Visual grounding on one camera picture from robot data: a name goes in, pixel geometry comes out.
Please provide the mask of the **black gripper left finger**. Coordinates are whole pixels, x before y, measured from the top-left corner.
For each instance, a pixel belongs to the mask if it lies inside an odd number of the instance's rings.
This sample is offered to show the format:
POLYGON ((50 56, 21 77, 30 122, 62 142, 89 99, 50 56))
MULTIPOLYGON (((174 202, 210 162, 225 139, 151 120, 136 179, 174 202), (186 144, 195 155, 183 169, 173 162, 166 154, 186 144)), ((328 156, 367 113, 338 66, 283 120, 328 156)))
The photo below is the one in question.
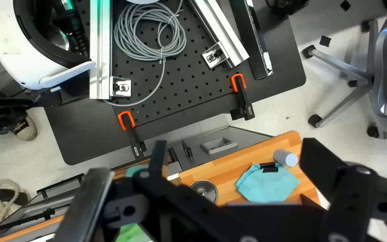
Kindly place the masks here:
POLYGON ((135 189, 150 202, 143 225, 159 242, 230 242, 218 208, 187 186, 177 186, 163 175, 167 142, 159 140, 151 163, 135 177, 135 189))

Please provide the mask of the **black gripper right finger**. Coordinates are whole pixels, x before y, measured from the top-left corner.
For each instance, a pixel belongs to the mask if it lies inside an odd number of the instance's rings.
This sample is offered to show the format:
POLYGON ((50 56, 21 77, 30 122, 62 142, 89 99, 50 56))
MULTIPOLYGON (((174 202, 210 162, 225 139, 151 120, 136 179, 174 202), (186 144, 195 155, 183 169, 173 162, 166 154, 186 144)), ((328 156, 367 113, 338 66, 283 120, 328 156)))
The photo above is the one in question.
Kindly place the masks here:
POLYGON ((322 229, 327 242, 380 242, 369 234, 371 220, 387 226, 387 178, 342 161, 316 139, 304 139, 300 167, 331 204, 322 229))

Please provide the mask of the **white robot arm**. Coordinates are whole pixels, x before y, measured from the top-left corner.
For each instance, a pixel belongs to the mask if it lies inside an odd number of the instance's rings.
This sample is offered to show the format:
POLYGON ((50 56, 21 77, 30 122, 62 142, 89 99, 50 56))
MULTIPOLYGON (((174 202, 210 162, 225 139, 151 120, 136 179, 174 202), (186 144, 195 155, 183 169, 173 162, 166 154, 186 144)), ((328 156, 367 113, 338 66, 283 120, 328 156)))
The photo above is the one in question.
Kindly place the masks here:
MULTIPOLYGON (((69 0, 69 19, 60 31, 62 40, 72 45, 69 50, 58 48, 45 34, 52 26, 52 0, 0 0, 0 61, 15 81, 33 92, 49 93, 76 78, 85 83, 85 91, 115 111, 113 128, 122 130, 126 143, 134 152, 143 152, 143 139, 152 134, 152 127, 136 117, 135 111, 148 112, 148 103, 156 100, 155 93, 138 104, 122 104, 113 92, 119 78, 113 74, 126 66, 113 53, 116 41, 122 37, 113 17, 119 6, 112 0, 88 0, 91 19, 85 21, 77 13, 77 0, 69 0)), ((222 218, 206 214, 210 204, 185 186, 174 186, 162 179, 165 144, 159 143, 152 154, 152 167, 138 173, 126 183, 138 195, 151 197, 166 191, 167 197, 159 204, 173 205, 175 214, 187 228, 167 226, 156 222, 152 214, 142 220, 151 236, 162 242, 177 240, 232 240, 229 229, 236 225, 241 212, 232 208, 222 218)))

